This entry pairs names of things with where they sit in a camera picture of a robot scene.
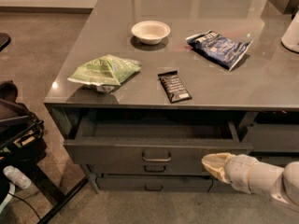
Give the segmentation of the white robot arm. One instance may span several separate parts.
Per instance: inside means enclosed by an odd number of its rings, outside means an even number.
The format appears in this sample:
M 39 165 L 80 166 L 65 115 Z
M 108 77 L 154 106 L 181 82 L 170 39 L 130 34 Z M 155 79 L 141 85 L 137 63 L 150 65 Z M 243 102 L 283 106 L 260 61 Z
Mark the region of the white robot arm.
M 299 162 L 279 167 L 249 155 L 212 153 L 201 159 L 204 168 L 233 189 L 264 196 L 288 216 L 299 217 Z

